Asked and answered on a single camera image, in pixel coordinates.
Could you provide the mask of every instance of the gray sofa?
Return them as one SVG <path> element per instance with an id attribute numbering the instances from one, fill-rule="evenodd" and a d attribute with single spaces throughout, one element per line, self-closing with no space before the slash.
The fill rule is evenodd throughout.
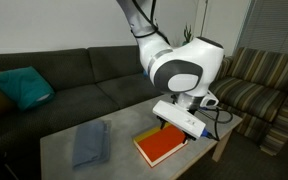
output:
<path id="1" fill-rule="evenodd" d="M 0 116 L 7 161 L 32 155 L 40 138 L 161 95 L 143 76 L 137 46 L 0 54 L 0 71 L 33 66 L 55 97 Z"/>

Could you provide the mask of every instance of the sofa armrest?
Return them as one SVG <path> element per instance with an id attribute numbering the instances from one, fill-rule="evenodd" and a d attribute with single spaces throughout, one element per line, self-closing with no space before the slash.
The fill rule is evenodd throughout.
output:
<path id="1" fill-rule="evenodd" d="M 288 140 L 288 96 L 279 110 L 272 127 L 263 139 L 260 147 L 271 155 L 276 155 Z"/>
<path id="2" fill-rule="evenodd" d="M 228 72 L 233 61 L 233 56 L 224 57 L 220 69 L 218 70 L 214 81 L 222 79 Z"/>

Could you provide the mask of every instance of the striped cushion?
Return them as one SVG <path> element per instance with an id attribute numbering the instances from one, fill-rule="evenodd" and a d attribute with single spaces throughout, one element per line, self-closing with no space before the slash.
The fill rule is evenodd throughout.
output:
<path id="1" fill-rule="evenodd" d="M 286 98 L 286 93 L 250 83 L 234 77 L 225 77 L 211 84 L 210 90 L 221 103 L 271 122 Z"/>
<path id="2" fill-rule="evenodd" d="M 221 63 L 220 69 L 218 70 L 214 81 L 222 79 L 226 76 L 233 61 L 233 56 L 225 57 Z"/>
<path id="3" fill-rule="evenodd" d="M 273 127 L 265 137 L 261 149 L 271 155 L 277 154 L 288 140 L 288 97 L 281 107 Z"/>
<path id="4" fill-rule="evenodd" d="M 288 91 L 288 54 L 239 48 L 229 76 Z"/>

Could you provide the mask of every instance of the table leg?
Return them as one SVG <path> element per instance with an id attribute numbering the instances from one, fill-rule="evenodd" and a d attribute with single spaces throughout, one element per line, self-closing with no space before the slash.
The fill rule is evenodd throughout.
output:
<path id="1" fill-rule="evenodd" d="M 218 162 L 222 156 L 222 153 L 225 149 L 228 139 L 231 136 L 232 131 L 228 132 L 216 145 L 215 151 L 213 153 L 212 159 L 215 162 Z"/>

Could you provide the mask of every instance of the blue cloth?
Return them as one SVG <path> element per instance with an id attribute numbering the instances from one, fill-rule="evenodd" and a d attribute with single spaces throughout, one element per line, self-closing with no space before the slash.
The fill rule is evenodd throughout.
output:
<path id="1" fill-rule="evenodd" d="M 101 120 L 79 125 L 73 147 L 73 169 L 106 162 L 110 157 L 109 128 Z"/>
<path id="2" fill-rule="evenodd" d="M 0 89 L 15 101 L 22 111 L 48 102 L 55 94 L 48 82 L 33 67 L 1 72 Z"/>

